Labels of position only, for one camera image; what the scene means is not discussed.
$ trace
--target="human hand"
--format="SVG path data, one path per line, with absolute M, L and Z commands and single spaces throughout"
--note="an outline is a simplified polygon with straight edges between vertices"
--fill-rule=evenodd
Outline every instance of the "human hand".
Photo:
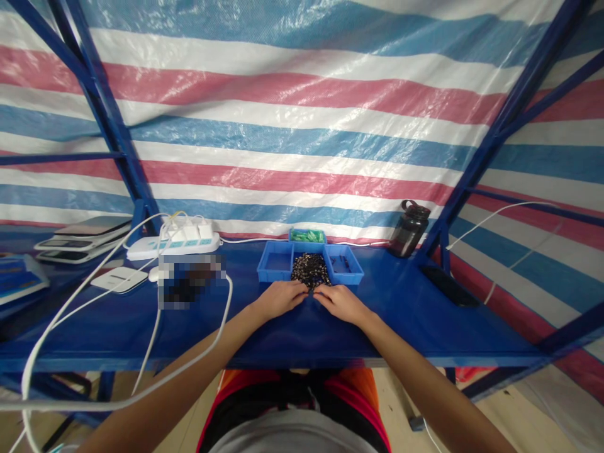
M 373 312 L 344 285 L 319 285 L 315 288 L 313 297 L 333 316 L 358 327 L 373 314 Z
M 269 321 L 300 305 L 307 295 L 308 288 L 299 280 L 273 282 L 252 305 Z

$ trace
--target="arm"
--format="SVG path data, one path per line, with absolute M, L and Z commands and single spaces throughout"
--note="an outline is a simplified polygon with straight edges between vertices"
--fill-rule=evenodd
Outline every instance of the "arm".
M 216 347 L 142 400 L 112 413 L 79 448 L 79 453 L 152 452 L 193 406 L 214 377 L 260 326 L 299 305 L 308 288 L 298 282 L 275 282 L 260 298 L 225 325 Z M 162 379 L 200 355 L 216 338 L 210 334 L 153 378 Z
M 314 297 L 333 316 L 353 323 L 367 335 L 430 429 L 451 452 L 515 453 L 507 439 L 463 393 L 348 288 L 321 285 Z

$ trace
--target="blue sorting tray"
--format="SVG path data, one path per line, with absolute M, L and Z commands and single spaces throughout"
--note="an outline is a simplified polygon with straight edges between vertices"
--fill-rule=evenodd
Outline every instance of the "blue sorting tray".
M 358 285 L 365 272 L 348 245 L 326 245 L 323 258 L 332 284 Z
M 297 241 L 267 242 L 258 264 L 258 280 L 290 280 L 294 259 L 304 253 L 323 255 L 329 278 L 334 285 L 358 285 L 365 275 L 348 245 Z
M 258 264 L 258 280 L 262 282 L 291 280 L 294 246 L 291 242 L 267 242 Z

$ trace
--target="water bottle cap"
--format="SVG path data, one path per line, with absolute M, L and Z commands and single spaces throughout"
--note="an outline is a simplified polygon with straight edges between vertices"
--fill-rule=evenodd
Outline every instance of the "water bottle cap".
M 409 217 L 416 218 L 418 220 L 426 220 L 430 216 L 430 210 L 424 206 L 420 206 L 413 200 L 403 200 L 401 203 L 403 207 L 403 211 Z

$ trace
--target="striped tarp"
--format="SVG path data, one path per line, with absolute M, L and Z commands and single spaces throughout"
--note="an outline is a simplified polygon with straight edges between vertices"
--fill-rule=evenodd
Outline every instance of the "striped tarp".
M 436 218 L 560 1 L 84 2 L 154 196 L 240 237 L 389 238 Z M 6 5 L 0 149 L 106 150 L 75 77 Z M 112 162 L 0 169 L 10 222 L 129 213 Z
M 604 1 L 596 2 L 533 103 L 604 48 Z M 479 188 L 604 218 L 604 70 L 571 91 L 506 142 Z M 507 203 L 473 195 L 450 229 L 460 237 Z M 453 249 L 452 272 L 537 343 L 604 301 L 604 228 L 564 219 L 558 234 L 507 269 L 556 229 L 561 218 L 518 207 L 501 212 Z M 584 451 L 604 437 L 604 339 L 527 379 Z

